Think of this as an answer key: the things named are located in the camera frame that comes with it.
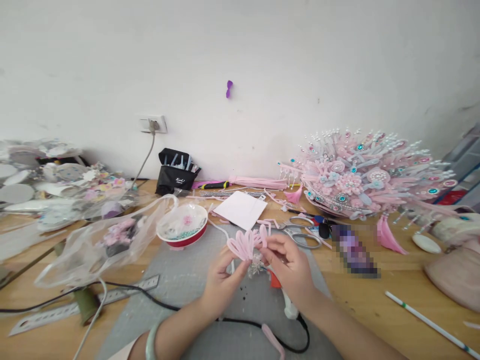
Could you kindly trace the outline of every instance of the hand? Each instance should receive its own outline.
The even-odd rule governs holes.
[[[200,298],[202,308],[212,317],[217,319],[230,305],[235,291],[239,288],[240,282],[245,277],[251,261],[242,261],[230,275],[227,267],[236,259],[236,256],[227,246],[224,246],[220,254],[210,264],[206,279],[205,290]]]
[[[296,308],[309,316],[324,296],[314,285],[307,255],[287,235],[269,236],[266,241],[267,247],[259,249],[263,262],[271,265]]]

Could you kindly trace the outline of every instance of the forearm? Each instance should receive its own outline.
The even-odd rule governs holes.
[[[156,332],[155,355],[158,360],[176,360],[185,352],[195,338],[213,321],[215,316],[205,311],[201,299],[197,299],[165,319]],[[138,338],[128,360],[144,360],[146,332]]]
[[[316,306],[304,315],[330,339],[345,360],[405,359],[321,292],[315,301]]]

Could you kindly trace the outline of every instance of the gray cutting mat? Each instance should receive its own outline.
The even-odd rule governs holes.
[[[223,225],[233,237],[239,230],[233,225]],[[146,279],[160,274],[158,287],[150,293],[163,302],[184,306],[202,295],[209,264],[226,244],[225,235],[209,225],[203,237],[183,251],[171,251],[162,244],[145,271]],[[330,297],[325,280],[310,250],[305,250],[312,269],[315,286]],[[224,316],[267,324],[274,334],[296,349],[305,346],[307,336],[296,320],[284,314],[285,302],[280,289],[270,288],[266,272],[245,277],[238,287],[230,307]],[[156,322],[173,312],[164,309],[144,295],[132,296],[118,317],[98,354],[98,360],[106,360],[140,334],[148,331]],[[342,359],[332,343],[308,320],[310,347],[304,354],[285,350],[285,358],[292,359]],[[279,352],[270,344],[262,330],[246,324],[214,322],[192,344],[182,359],[278,359]]]

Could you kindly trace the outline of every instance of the scissors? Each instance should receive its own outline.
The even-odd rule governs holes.
[[[302,220],[304,222],[307,222],[308,225],[300,225],[298,223],[294,223],[293,221],[294,220]],[[281,231],[283,231],[285,234],[287,234],[288,236],[291,237],[291,239],[301,248],[304,248],[304,249],[318,249],[319,247],[322,246],[322,241],[316,237],[316,236],[313,236],[313,235],[310,235],[310,234],[304,234],[302,232],[295,232],[293,231],[292,229],[300,229],[300,231],[302,231],[302,229],[306,229],[306,228],[309,228],[311,226],[315,226],[314,222],[306,217],[301,217],[301,216],[292,216],[289,221],[286,221],[284,222],[281,226],[280,226],[280,229]],[[305,245],[301,242],[298,242],[297,240],[295,240],[295,237],[297,238],[303,238],[303,239],[312,239],[314,240],[317,245],[314,245],[314,246],[309,246],[309,245]]]

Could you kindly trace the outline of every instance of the white wall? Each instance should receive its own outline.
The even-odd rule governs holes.
[[[136,173],[270,176],[305,134],[398,132],[437,157],[480,119],[477,0],[1,0],[1,138],[59,137]],[[226,83],[234,82],[230,100]]]

